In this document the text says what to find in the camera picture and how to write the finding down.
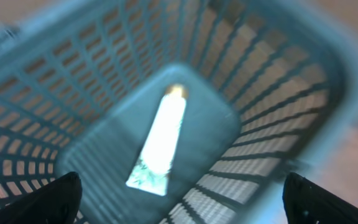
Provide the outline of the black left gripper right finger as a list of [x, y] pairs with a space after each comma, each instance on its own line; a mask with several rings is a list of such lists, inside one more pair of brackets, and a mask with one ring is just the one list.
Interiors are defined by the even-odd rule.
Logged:
[[358, 224], [358, 208], [291, 172], [283, 187], [288, 224]]

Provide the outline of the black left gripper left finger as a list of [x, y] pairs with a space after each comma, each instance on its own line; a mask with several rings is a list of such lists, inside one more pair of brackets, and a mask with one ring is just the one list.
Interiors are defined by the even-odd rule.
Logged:
[[72, 224], [82, 193], [79, 174], [69, 172], [0, 209], [0, 224]]

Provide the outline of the white tube with gold cap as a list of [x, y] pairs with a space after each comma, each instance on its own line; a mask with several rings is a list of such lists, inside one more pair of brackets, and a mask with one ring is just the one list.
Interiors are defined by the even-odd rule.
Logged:
[[166, 89], [145, 143], [126, 180], [128, 187], [159, 196], [167, 194], [187, 98], [187, 89], [179, 83]]

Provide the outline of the grey plastic shopping basket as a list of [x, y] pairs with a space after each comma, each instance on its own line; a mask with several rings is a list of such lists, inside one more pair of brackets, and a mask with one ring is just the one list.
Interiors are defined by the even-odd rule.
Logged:
[[[126, 186], [169, 85], [168, 193]], [[0, 27], [0, 212], [68, 172], [75, 223], [265, 223], [358, 118], [358, 38], [302, 1], [60, 1]]]

